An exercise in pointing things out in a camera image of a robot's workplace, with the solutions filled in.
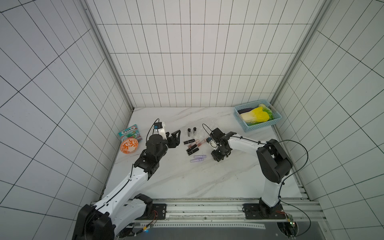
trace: green vegetable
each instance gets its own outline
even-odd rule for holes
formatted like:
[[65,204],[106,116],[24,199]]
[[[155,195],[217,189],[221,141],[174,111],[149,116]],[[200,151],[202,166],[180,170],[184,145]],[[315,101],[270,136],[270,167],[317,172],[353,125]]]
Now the green vegetable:
[[261,104],[259,104],[259,107],[263,107],[263,111],[266,112],[266,113],[268,113],[268,115],[269,115],[269,120],[273,120],[273,119],[275,119],[275,118],[273,117],[273,113],[272,113],[271,109],[267,108],[265,104],[261,103]]

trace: metal corner post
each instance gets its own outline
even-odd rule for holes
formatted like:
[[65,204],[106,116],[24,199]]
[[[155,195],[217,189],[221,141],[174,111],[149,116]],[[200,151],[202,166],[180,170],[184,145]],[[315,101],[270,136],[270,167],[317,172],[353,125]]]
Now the metal corner post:
[[119,83],[118,85],[119,85],[120,90],[124,93],[124,97],[125,97],[125,99],[126,99],[126,101],[128,103],[129,110],[131,111],[131,114],[132,114],[134,107],[132,105],[132,102],[131,102],[128,94],[127,94],[127,91],[124,88],[124,85],[122,83],[122,79],[121,79],[119,73],[117,72],[116,66],[115,66],[115,64],[114,64],[110,54],[108,53],[106,44],[104,42],[103,37],[101,36],[99,27],[96,24],[96,21],[95,21],[95,19],[93,17],[93,14],[89,10],[88,2],[87,2],[87,0],[78,0],[78,1],[80,2],[81,6],[83,8],[83,11],[85,12],[85,14],[87,16],[88,21],[91,24],[91,28],[92,28],[93,32],[95,33],[95,35],[96,35],[96,40],[97,40],[99,46],[101,47],[101,50],[103,51],[103,54],[105,55],[106,62],[108,63],[109,67],[112,69],[113,75],[114,75],[114,77],[117,79],[117,81]]
[[297,50],[292,62],[289,64],[289,67],[287,71],[284,74],[284,77],[279,84],[275,94],[273,95],[271,104],[274,104],[277,100],[278,95],[281,93],[282,89],[284,88],[285,84],[287,83],[288,79],[290,78],[291,74],[293,73],[293,70],[296,68],[297,64],[299,63],[302,55],[304,54],[305,50],[307,49],[310,41],[312,40],[314,34],[316,33],[316,30],[318,29],[321,21],[323,20],[324,16],[326,15],[328,9],[332,5],[334,0],[324,0],[319,11],[316,14],[316,17],[314,18],[311,27],[309,28],[307,34],[304,37],[303,42],[300,44],[299,49]]

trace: metal frame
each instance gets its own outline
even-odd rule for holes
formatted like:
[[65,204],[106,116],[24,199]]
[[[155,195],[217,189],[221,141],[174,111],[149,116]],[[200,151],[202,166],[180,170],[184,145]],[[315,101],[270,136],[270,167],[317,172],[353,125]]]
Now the metal frame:
[[324,2],[322,3],[322,5],[319,9],[319,12],[317,12],[316,17],[314,18],[314,20],[311,24],[311,27],[309,28],[307,34],[305,35],[302,43],[300,44],[298,51],[296,52],[292,62],[290,63],[287,71],[284,74],[282,81],[280,82],[275,94],[273,95],[273,98],[271,100],[271,104],[274,104],[276,102],[277,96],[281,93],[281,91],[283,90],[288,79],[292,75],[293,70],[296,68],[297,64],[299,63],[302,55],[304,54],[305,50],[307,49],[307,47],[308,47],[309,43],[311,42],[314,34],[316,33],[316,30],[318,29],[321,21],[323,20],[324,16],[328,12],[328,10],[329,10],[329,8],[333,2],[334,2],[334,0],[324,0]]
[[[300,44],[298,52],[295,54],[294,59],[290,63],[283,80],[278,86],[276,93],[274,94],[271,103],[274,104],[277,96],[281,93],[284,85],[287,83],[289,77],[291,76],[293,70],[297,66],[300,58],[304,54],[307,49],[310,41],[312,40],[317,28],[319,27],[321,21],[323,20],[325,14],[329,10],[331,4],[334,0],[324,0],[322,6],[319,9],[316,17],[311,24],[310,29],[308,30],[303,42]],[[86,0],[79,0],[82,5],[84,12],[88,18],[88,21],[91,24],[91,28],[96,35],[96,39],[98,44],[103,51],[103,54],[106,56],[106,61],[109,67],[112,69],[115,78],[118,80],[119,87],[124,93],[125,99],[129,105],[129,110],[131,111],[131,115],[126,124],[129,123],[130,118],[133,113],[133,105],[130,101],[130,98],[123,87],[122,79],[117,72],[116,66],[111,59],[110,54],[107,51],[106,44],[100,34],[99,28],[94,20],[94,17],[89,10],[89,5]],[[273,126],[273,130],[275,131],[278,138],[281,139],[278,129]],[[119,149],[117,149],[113,162],[116,160],[116,156]],[[282,198],[284,202],[289,204],[293,204],[303,211],[305,211],[308,216],[311,218],[311,221],[319,222],[321,229],[323,230],[323,234],[326,239],[333,240],[330,228],[326,223],[325,216],[322,212],[322,209],[317,201],[311,201],[303,186],[301,185],[302,180],[300,177],[300,173],[295,175],[295,179],[298,182],[298,186],[300,192],[302,194],[301,198]],[[242,212],[242,204],[243,203],[258,203],[258,199],[154,199],[154,204],[167,204],[167,213],[165,220],[159,220],[154,227],[251,227],[251,228],[265,228],[261,223],[255,223],[255,220],[246,220],[245,214]],[[308,221],[306,216],[299,210],[294,207],[291,207],[287,204],[282,204],[284,210],[287,213],[292,214],[295,221]],[[257,222],[276,222],[277,220],[258,220]],[[147,221],[139,220],[136,221],[141,225],[146,224]]]
[[101,36],[99,27],[97,26],[96,21],[92,15],[91,11],[89,10],[88,2],[86,0],[78,0],[78,1],[81,3],[83,11],[85,12],[85,14],[87,16],[89,23],[91,24],[91,28],[92,28],[93,32],[96,34],[96,40],[97,40],[101,50],[103,51],[103,54],[106,57],[106,62],[108,63],[109,67],[112,69],[113,75],[115,76],[115,78],[117,79],[117,81],[119,83],[120,90],[124,93],[124,97],[128,103],[129,110],[131,111],[131,114],[132,114],[134,107],[132,105],[131,100],[129,99],[129,96],[127,94],[127,91],[124,88],[124,85],[122,84],[122,79],[120,78],[120,75],[117,72],[116,66],[115,66],[115,64],[111,58],[111,55],[109,54],[109,52],[107,50],[104,39]]

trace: bottle with black cap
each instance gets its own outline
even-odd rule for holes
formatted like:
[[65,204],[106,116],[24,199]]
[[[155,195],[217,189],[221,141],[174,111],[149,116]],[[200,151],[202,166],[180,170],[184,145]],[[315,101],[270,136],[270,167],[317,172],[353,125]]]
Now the bottle with black cap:
[[199,148],[197,147],[197,148],[195,148],[195,149],[189,151],[189,152],[188,152],[188,156],[194,154],[194,153],[197,152],[198,150],[199,150]]

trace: white tiled wall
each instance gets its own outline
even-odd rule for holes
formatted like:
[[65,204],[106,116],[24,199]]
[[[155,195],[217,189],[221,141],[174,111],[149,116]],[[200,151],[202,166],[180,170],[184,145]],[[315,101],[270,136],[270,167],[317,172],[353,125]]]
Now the white tiled wall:
[[128,104],[77,0],[4,0],[0,11],[0,239],[71,239]]
[[138,107],[272,99],[322,0],[87,0]]
[[[384,234],[384,2],[336,0],[275,103],[335,240]],[[287,144],[298,167],[301,146]]]

